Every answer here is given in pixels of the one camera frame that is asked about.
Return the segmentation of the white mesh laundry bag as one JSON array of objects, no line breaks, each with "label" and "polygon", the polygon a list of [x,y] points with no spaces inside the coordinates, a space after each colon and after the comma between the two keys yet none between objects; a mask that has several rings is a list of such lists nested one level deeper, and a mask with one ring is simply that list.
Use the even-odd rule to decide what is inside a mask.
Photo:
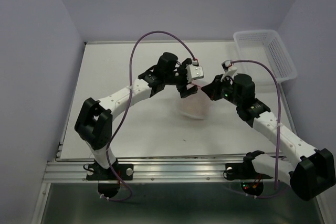
[{"label": "white mesh laundry bag", "polygon": [[197,93],[192,94],[186,98],[179,98],[177,100],[177,112],[190,119],[204,120],[208,116],[211,106],[211,100],[201,90],[200,85],[195,85],[198,88]]}]

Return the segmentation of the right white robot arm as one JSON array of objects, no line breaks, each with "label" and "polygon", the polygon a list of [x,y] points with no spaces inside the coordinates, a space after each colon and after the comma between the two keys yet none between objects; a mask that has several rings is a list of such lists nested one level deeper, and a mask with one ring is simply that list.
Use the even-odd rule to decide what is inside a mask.
[{"label": "right white robot arm", "polygon": [[255,84],[247,74],[233,78],[217,75],[202,87],[212,100],[225,99],[236,106],[238,116],[261,133],[284,154],[286,160],[263,151],[246,154],[241,163],[227,165],[223,175],[228,180],[274,178],[291,187],[308,201],[335,185],[334,157],[326,148],[319,150],[300,139],[280,123],[271,109],[255,97]]}]

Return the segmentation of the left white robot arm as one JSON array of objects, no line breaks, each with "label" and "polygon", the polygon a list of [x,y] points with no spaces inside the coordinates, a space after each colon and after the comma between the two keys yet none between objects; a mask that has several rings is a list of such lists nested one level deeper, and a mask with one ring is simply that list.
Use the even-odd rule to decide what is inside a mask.
[{"label": "left white robot arm", "polygon": [[157,64],[132,80],[129,86],[99,100],[86,99],[75,123],[75,131],[89,146],[99,165],[99,173],[110,179],[117,172],[117,158],[110,148],[117,133],[112,129],[115,118],[120,114],[126,115],[131,106],[153,97],[166,86],[175,86],[182,99],[196,94],[198,88],[191,83],[203,76],[197,59],[187,58],[178,63],[176,55],[165,52]]}]

